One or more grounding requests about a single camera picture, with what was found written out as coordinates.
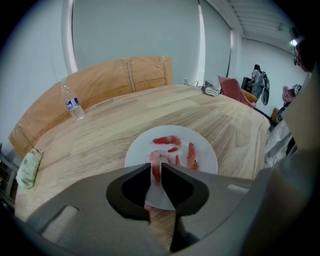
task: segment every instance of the red shrimp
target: red shrimp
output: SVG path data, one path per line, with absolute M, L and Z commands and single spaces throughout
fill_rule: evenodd
M 149 155 L 149 162 L 151 163 L 151 171 L 154 179 L 160 183 L 161 180 L 161 158 L 166 158 L 169 164 L 171 164 L 171 158 L 166 151 L 155 150 Z
M 199 169 L 195 146 L 191 142 L 189 143 L 189 152 L 186 158 L 186 167 L 196 171 Z
M 168 152 L 175 152 L 181 147 L 181 140 L 174 135 L 166 136 L 166 137 L 161 137 L 161 138 L 155 138 L 153 143 L 156 144 L 174 144 L 175 146 L 171 149 L 168 150 Z
M 178 155 L 175 156 L 175 165 L 180 166 L 180 159 Z

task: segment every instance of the wooden table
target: wooden table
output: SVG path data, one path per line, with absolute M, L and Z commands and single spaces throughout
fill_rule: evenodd
M 65 121 L 44 134 L 34 187 L 19 188 L 15 214 L 25 221 L 39 206 L 71 184 L 124 167 L 131 143 L 163 125 L 188 127 L 207 139 L 218 159 L 218 174 L 254 179 L 264 166 L 268 120 L 223 95 L 212 97 L 187 85 L 163 86 L 101 102 L 83 120 Z M 174 211 L 149 205 L 151 228 L 168 246 Z

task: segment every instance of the bottle label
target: bottle label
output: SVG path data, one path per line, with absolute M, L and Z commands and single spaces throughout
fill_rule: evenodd
M 80 106 L 79 101 L 76 97 L 72 100 L 67 101 L 65 104 L 68 107 L 69 111 L 74 110 Z

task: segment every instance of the white plate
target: white plate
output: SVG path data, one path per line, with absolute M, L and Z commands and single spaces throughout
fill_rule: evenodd
M 181 140 L 181 148 L 175 152 L 169 152 L 172 163 L 176 162 L 176 155 L 179 156 L 182 166 L 187 166 L 187 155 L 189 151 L 189 143 L 194 144 L 196 157 L 199 162 L 199 171 L 217 174 L 218 161 L 215 151 L 209 142 L 194 130 L 177 126 L 163 125 L 145 131 L 137 137 L 128 149 L 125 156 L 125 167 L 145 164 L 149 162 L 149 155 L 155 150 L 168 151 L 173 148 L 173 144 L 155 144 L 152 142 L 155 138 L 175 135 Z M 162 185 L 155 181 L 154 176 L 150 172 L 151 186 L 146 194 L 145 202 L 153 207 L 163 210 L 174 210 L 174 206 L 170 202 Z

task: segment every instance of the ceiling light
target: ceiling light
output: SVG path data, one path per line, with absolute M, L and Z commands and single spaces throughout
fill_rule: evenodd
M 293 46 L 296 46 L 298 44 L 297 40 L 296 39 L 293 39 L 290 41 L 290 44 L 293 45 Z

